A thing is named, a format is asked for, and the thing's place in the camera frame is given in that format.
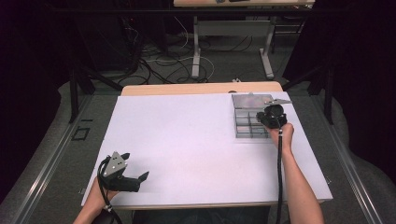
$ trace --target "dark background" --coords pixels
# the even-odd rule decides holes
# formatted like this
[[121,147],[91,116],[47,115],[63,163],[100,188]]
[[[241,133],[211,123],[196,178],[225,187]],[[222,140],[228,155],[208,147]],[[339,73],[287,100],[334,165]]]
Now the dark background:
[[[65,1],[47,2],[56,7],[68,6]],[[162,7],[171,4],[166,0],[161,2]],[[340,8],[351,2],[318,0],[315,7]],[[396,101],[392,99],[396,28],[392,23],[396,18],[390,6],[389,1],[359,1],[350,17],[308,19],[284,77],[294,80],[335,52],[334,97],[342,105],[348,122],[349,147],[396,182],[392,162],[396,158],[392,141],[395,134],[392,124],[396,123]],[[114,59],[111,55],[93,58],[92,49],[87,46],[91,42],[87,42],[86,34],[79,30],[82,24],[51,17],[36,1],[3,1],[0,22],[3,124],[0,200],[3,201],[53,121],[60,104],[57,89],[68,81],[67,56],[76,56],[79,62],[96,70],[120,68],[125,61],[121,58],[110,61]],[[164,19],[163,22],[167,33],[179,32],[175,21]],[[66,35],[60,38],[54,24]],[[108,26],[103,24],[99,29],[113,34]],[[334,50],[333,40],[340,33],[345,35],[345,41],[340,50]],[[121,47],[120,39],[119,35],[110,38]]]
[[[294,80],[333,57],[333,96],[346,116],[349,148],[396,183],[396,16],[390,1],[317,0],[315,8],[351,3],[346,17],[308,19],[283,77]],[[335,46],[340,34],[344,41]]]

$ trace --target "human arm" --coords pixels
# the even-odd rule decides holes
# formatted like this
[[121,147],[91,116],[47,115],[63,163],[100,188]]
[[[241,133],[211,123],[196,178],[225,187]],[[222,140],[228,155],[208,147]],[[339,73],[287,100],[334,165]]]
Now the human arm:
[[[107,193],[107,198],[110,201],[114,196],[118,194],[117,191],[109,190]],[[99,188],[99,183],[97,177],[93,180],[90,193],[88,194],[87,201],[76,217],[74,224],[88,224],[92,223],[93,220],[99,216],[102,209],[105,207],[106,203],[103,199],[102,193]]]
[[[269,133],[278,146],[278,129],[269,129]],[[301,172],[291,151],[291,140],[294,133],[290,123],[282,127],[282,161],[285,171],[286,188],[288,193],[288,207],[292,224],[320,224],[324,223],[318,200]]]

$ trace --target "desk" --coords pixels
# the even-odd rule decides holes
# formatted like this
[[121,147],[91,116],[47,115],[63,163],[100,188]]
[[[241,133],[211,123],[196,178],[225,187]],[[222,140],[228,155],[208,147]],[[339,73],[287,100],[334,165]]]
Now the desk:
[[[99,162],[115,150],[131,153],[125,176],[138,177],[150,171],[139,192],[121,192],[113,199],[117,208],[277,203],[276,147],[270,139],[235,138],[232,95],[227,92],[247,93],[249,87],[289,99],[276,82],[126,87],[115,106],[82,203]],[[294,124],[293,151],[301,170],[318,200],[332,199],[293,106],[284,108]]]
[[[175,0],[175,7],[275,7],[313,5],[315,0],[249,0],[241,2],[217,3],[216,0]],[[270,21],[198,21],[194,17],[194,57],[192,77],[199,76],[199,63],[201,50],[199,48],[199,35],[252,35],[266,36],[265,46],[260,49],[262,65],[267,79],[274,79],[274,73],[268,59],[268,50],[274,34],[276,17]]]

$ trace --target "black wire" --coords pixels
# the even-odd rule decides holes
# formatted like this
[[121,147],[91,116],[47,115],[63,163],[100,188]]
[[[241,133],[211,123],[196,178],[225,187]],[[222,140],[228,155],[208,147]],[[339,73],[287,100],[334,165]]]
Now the black wire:
[[101,194],[102,194],[102,197],[103,197],[103,200],[105,201],[106,206],[111,208],[110,214],[114,217],[114,219],[117,220],[117,223],[118,223],[118,224],[122,224],[122,221],[121,221],[119,215],[116,213],[116,211],[114,211],[114,209],[113,209],[113,207],[112,207],[110,201],[109,201],[108,198],[107,198],[107,195],[105,194],[105,192],[104,192],[104,190],[103,190],[103,179],[102,179],[101,171],[102,171],[103,166],[104,166],[106,163],[108,163],[108,161],[109,161],[109,157],[107,157],[106,159],[104,159],[104,160],[100,163],[99,168],[98,168],[98,171],[97,171],[97,178],[98,178],[99,190],[100,190],[100,192],[101,192]]
[[248,36],[245,36],[245,38],[241,42],[239,42],[239,44],[237,44],[235,47],[233,47],[232,49],[205,49],[205,48],[202,48],[201,46],[200,46],[200,48],[202,49],[202,51],[207,51],[207,52],[230,52],[230,51],[241,52],[241,51],[244,51],[244,50],[248,49],[250,47],[251,43],[253,42],[253,36],[251,36],[250,37],[250,42],[248,43],[248,45],[244,49],[236,50],[236,48],[238,48],[243,42],[245,42],[245,40],[247,38],[248,38]]
[[283,203],[283,183],[282,183],[282,129],[279,128],[277,145],[277,182],[278,182],[278,198],[276,209],[276,224],[280,223],[282,203]]

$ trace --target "clear plastic organizer box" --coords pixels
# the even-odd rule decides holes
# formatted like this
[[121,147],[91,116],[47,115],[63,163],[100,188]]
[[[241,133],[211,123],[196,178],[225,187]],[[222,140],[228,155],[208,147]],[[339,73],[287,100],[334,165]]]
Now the clear plastic organizer box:
[[263,112],[273,101],[270,94],[233,94],[233,110],[235,119],[235,135],[237,138],[268,138],[264,126],[257,121],[258,112]]

